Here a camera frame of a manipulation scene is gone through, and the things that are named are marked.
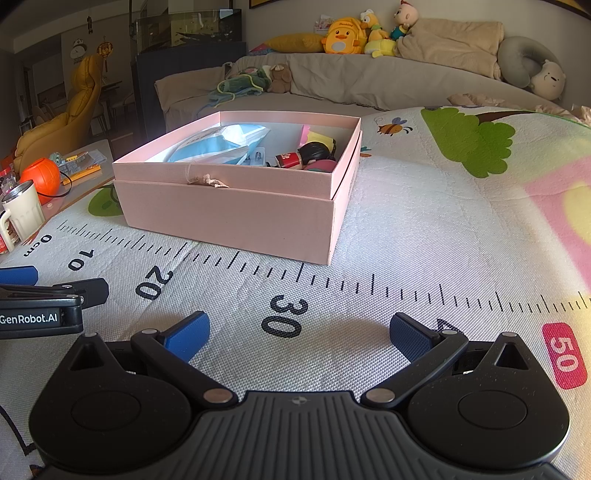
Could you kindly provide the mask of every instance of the cartoon tree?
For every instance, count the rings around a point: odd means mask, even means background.
[[[423,109],[421,115],[439,150],[448,159],[461,162],[472,176],[484,179],[507,170],[506,158],[515,129],[494,120],[530,112],[487,112],[466,115],[457,108]]]

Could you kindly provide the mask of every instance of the pink box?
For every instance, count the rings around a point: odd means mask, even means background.
[[[217,125],[273,124],[261,146],[295,151],[301,126],[337,139],[333,173],[225,164],[162,163],[189,135]],[[273,135],[273,130],[281,135]],[[130,226],[240,250],[329,264],[361,151],[361,119],[303,112],[218,112],[174,130],[113,163]],[[289,145],[280,151],[280,142]],[[189,185],[209,174],[230,188]]]

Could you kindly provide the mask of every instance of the aquarium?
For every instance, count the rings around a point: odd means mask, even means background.
[[[138,53],[221,41],[242,41],[240,9],[165,14],[137,20]]]

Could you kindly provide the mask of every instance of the beige blanket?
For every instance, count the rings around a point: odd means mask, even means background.
[[[454,22],[422,18],[398,40],[404,59],[436,63],[501,79],[496,62],[504,29],[500,22]]]

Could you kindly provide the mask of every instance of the picture frame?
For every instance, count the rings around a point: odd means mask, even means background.
[[[273,2],[277,2],[278,0],[248,0],[248,8],[259,8],[263,5],[267,5]]]
[[[566,10],[570,10],[571,12],[580,15],[581,17],[585,17],[587,20],[591,20],[591,15],[589,15],[577,2],[576,0],[543,0],[544,2],[548,2],[549,4],[556,5],[557,7],[565,8]]]

